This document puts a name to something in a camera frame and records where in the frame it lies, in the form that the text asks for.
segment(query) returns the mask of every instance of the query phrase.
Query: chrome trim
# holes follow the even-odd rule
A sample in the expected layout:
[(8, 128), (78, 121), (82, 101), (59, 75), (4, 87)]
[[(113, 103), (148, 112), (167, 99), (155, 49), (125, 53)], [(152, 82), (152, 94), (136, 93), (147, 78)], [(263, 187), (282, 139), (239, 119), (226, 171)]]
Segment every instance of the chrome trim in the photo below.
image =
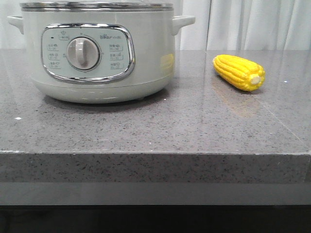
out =
[(170, 3), (143, 2), (22, 2), (21, 8), (172, 8)]
[[(108, 77), (98, 77), (98, 78), (70, 78), (70, 77), (64, 77), (61, 75), (54, 74), (51, 72), (44, 64), (43, 62), (43, 50), (42, 50), (42, 45), (43, 45), (43, 34), (46, 30), (52, 29), (52, 28), (105, 28), (105, 29), (114, 29), (114, 30), (119, 30), (123, 32), (123, 34), (126, 37), (127, 40), (127, 45), (129, 48), (129, 65), (120, 74), (114, 75), (114, 76), (108, 76)], [(67, 82), (67, 83), (80, 83), (80, 84), (94, 84), (94, 83), (108, 83), (108, 82), (113, 82), (113, 81), (118, 81), (126, 78), (129, 76), (132, 71), (134, 70), (135, 67), (135, 50), (134, 50), (134, 44), (132, 40), (132, 36), (130, 32), (123, 26), (118, 25), (118, 24), (105, 24), (105, 23), (57, 23), (57, 24), (50, 24), (48, 25), (42, 35), (41, 35), (41, 63), (45, 69), (45, 71), (51, 75), (53, 78)]]
[(173, 8), (22, 8), (23, 12), (163, 12)]

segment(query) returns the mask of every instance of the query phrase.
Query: dark floor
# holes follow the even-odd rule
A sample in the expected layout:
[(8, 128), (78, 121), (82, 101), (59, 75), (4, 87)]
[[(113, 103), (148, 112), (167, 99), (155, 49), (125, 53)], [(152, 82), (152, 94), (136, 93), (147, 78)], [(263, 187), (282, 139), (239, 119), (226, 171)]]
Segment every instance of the dark floor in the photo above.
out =
[(311, 233), (311, 206), (0, 207), (0, 233)]

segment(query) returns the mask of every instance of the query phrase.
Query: control panel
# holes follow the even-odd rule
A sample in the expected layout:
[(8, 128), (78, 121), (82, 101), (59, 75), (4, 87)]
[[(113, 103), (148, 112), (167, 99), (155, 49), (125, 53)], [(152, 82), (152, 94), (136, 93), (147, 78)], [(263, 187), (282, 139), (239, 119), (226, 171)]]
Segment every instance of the control panel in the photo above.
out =
[(135, 66), (129, 31), (116, 24), (52, 24), (42, 34), (42, 64), (70, 83), (103, 83), (127, 77)]

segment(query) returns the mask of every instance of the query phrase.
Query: cooker handle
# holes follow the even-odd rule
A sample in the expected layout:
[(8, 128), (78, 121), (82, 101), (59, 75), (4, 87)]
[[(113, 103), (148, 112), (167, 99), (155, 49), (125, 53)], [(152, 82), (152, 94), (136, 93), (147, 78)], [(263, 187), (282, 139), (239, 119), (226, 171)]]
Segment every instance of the cooker handle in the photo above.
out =
[(24, 21), (22, 16), (8, 16), (8, 23), (17, 27), (20, 33), (24, 34)]
[(193, 23), (195, 23), (195, 16), (174, 16), (172, 35), (177, 35), (179, 29)]

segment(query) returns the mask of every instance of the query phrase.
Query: curtain fold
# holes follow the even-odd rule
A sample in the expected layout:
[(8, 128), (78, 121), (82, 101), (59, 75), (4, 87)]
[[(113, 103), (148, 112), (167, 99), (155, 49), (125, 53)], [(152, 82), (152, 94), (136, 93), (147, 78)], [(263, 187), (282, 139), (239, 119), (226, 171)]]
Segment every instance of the curtain fold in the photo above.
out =
[(212, 0), (207, 50), (309, 50), (310, 0)]

